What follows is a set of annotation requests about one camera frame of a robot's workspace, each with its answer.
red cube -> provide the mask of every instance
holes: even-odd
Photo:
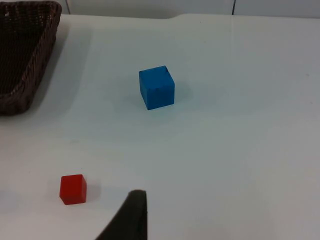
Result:
[[[60,198],[65,205],[82,204],[87,198],[87,183],[82,174],[61,177]]]

brown wicker basket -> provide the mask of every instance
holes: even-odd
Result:
[[[0,115],[30,107],[56,41],[61,12],[55,1],[0,2]]]

blue cube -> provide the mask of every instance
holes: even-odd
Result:
[[[140,92],[148,110],[175,103],[175,82],[166,66],[139,72]]]

cube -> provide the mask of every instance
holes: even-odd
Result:
[[[65,205],[82,204],[87,198],[87,183],[82,174],[62,176],[60,198]]]
[[[175,103],[175,82],[166,66],[139,72],[140,92],[148,110]]]

